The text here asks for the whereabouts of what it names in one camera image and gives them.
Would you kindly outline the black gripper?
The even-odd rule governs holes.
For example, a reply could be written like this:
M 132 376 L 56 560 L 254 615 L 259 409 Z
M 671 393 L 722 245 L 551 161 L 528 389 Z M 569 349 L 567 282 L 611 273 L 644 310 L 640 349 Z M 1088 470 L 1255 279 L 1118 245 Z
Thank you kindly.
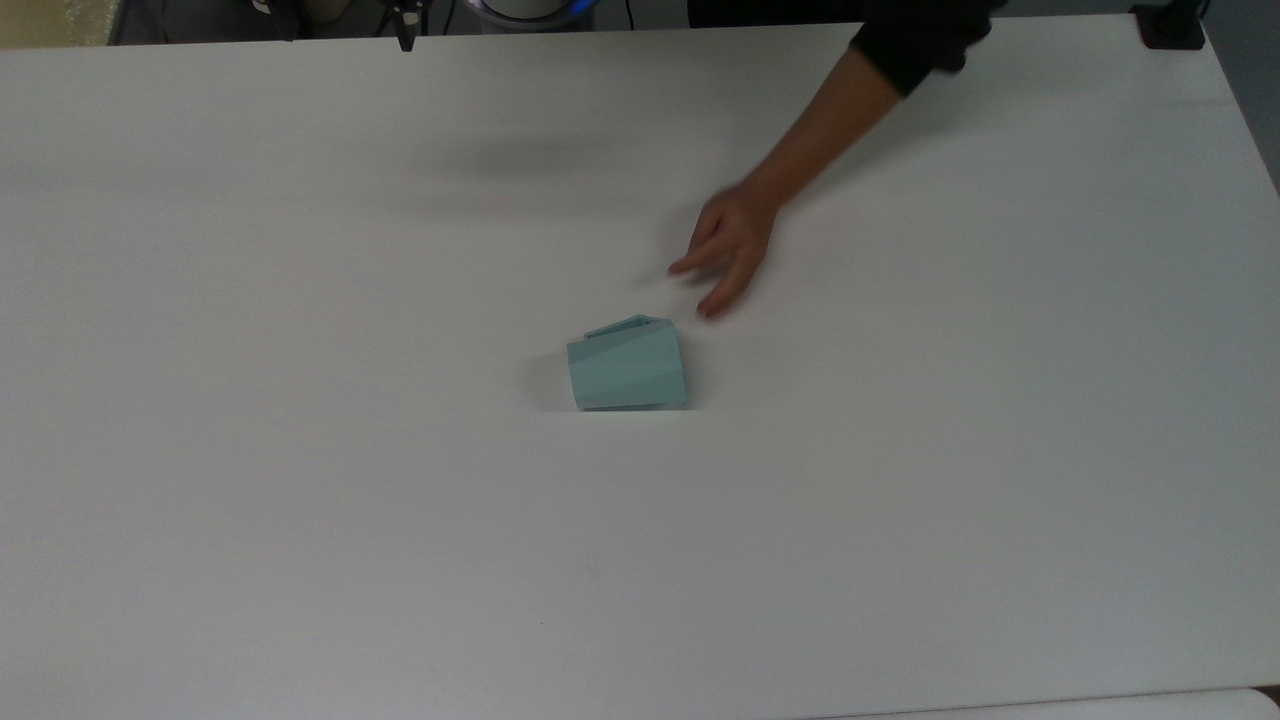
M 397 26 L 397 41 L 402 53 L 412 51 L 416 42 L 416 26 L 422 24 L 428 14 L 426 1 L 387 1 L 387 19 Z

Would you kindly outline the person's bare hand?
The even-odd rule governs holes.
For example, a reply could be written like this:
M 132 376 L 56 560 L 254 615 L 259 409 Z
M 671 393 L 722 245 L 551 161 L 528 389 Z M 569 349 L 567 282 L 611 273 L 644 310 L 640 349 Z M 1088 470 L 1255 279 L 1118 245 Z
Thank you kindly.
M 768 254 L 780 210 L 768 188 L 746 181 L 722 190 L 701 209 L 685 255 L 668 268 L 671 275 L 716 278 L 696 305 L 700 318 L 716 320 L 746 297 Z

